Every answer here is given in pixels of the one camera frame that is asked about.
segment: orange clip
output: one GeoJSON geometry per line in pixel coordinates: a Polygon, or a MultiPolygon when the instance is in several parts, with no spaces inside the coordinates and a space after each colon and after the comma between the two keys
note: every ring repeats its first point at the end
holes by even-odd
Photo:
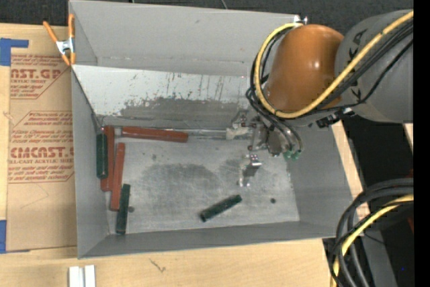
{"type": "Polygon", "coordinates": [[[48,31],[49,36],[52,41],[57,45],[58,50],[61,53],[61,57],[67,66],[73,65],[76,61],[76,53],[75,53],[75,16],[70,13],[69,14],[69,38],[65,41],[59,41],[54,33],[54,30],[50,27],[47,21],[43,21],[43,26],[48,31]],[[66,55],[66,50],[70,50],[70,59],[66,55]]]}

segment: blue tape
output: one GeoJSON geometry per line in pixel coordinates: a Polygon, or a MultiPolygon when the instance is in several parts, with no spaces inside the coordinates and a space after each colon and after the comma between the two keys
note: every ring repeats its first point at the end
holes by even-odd
{"type": "Polygon", "coordinates": [[[11,65],[12,48],[28,48],[28,40],[12,40],[11,38],[0,38],[0,66],[11,65]]]}
{"type": "Polygon", "coordinates": [[[0,220],[0,253],[6,252],[6,220],[0,220]]]}

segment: wooden table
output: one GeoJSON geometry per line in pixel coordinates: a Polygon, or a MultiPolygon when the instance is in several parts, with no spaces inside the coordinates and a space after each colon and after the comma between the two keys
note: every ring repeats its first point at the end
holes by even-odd
{"type": "MultiPolygon", "coordinates": [[[[0,37],[47,40],[42,26],[0,24],[0,37]]],[[[65,38],[65,28],[56,28],[65,38]]],[[[0,220],[7,190],[9,68],[0,67],[0,220]]],[[[341,123],[333,126],[353,196],[361,191],[357,170],[341,123]]],[[[146,253],[78,260],[76,247],[38,249],[0,255],[2,286],[67,286],[73,265],[96,265],[97,286],[301,286],[329,285],[329,267],[320,239],[241,247],[146,253]]]]}

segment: dark green marker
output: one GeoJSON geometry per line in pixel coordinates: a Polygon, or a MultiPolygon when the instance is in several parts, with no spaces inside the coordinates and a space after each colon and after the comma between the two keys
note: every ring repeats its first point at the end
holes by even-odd
{"type": "Polygon", "coordinates": [[[242,197],[240,195],[230,196],[229,198],[203,210],[200,213],[200,218],[204,222],[206,222],[207,220],[213,218],[214,216],[217,216],[218,214],[224,212],[225,210],[232,208],[233,206],[237,205],[241,201],[242,201],[242,197]]]}

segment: bin floor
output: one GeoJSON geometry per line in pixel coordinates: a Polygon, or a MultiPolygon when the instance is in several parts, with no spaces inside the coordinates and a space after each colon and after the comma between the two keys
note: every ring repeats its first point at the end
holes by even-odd
{"type": "MultiPolygon", "coordinates": [[[[288,165],[258,151],[263,165],[241,187],[248,140],[190,136],[186,143],[125,139],[123,183],[131,185],[127,233],[299,221],[288,165]],[[203,222],[200,212],[231,196],[243,201],[203,222]]],[[[106,204],[110,193],[106,193],[106,204]]],[[[116,212],[107,210],[110,233],[116,212]]]]}

